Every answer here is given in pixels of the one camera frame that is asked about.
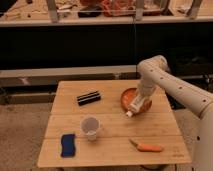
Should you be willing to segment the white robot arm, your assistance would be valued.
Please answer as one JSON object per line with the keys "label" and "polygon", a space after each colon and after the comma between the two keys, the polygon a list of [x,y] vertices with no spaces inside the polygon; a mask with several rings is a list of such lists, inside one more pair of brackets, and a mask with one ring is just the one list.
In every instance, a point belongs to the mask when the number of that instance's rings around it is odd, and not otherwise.
{"label": "white robot arm", "polygon": [[156,86],[164,89],[201,119],[192,161],[193,171],[213,171],[213,93],[169,74],[167,60],[161,55],[141,61],[137,68],[141,81],[134,102],[135,111],[139,111]]}

